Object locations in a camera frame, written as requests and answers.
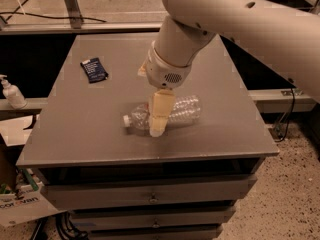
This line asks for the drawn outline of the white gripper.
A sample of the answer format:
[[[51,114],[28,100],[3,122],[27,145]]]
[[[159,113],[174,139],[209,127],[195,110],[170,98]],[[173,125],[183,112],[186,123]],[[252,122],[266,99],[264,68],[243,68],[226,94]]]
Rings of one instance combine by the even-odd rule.
[[[170,89],[181,86],[190,71],[190,66],[172,66],[164,61],[155,50],[155,42],[151,43],[145,62],[137,74],[147,77],[152,86],[160,88],[150,97],[148,103],[149,133],[152,137],[160,137],[164,133],[175,104],[175,95]]]

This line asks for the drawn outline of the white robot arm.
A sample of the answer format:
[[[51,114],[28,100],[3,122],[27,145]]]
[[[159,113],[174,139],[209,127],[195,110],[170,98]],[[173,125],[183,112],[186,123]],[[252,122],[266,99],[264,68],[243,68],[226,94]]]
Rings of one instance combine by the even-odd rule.
[[[149,132],[161,136],[173,89],[193,60],[221,35],[320,102],[320,17],[267,0],[162,0],[168,12],[140,68],[157,88],[149,100]]]

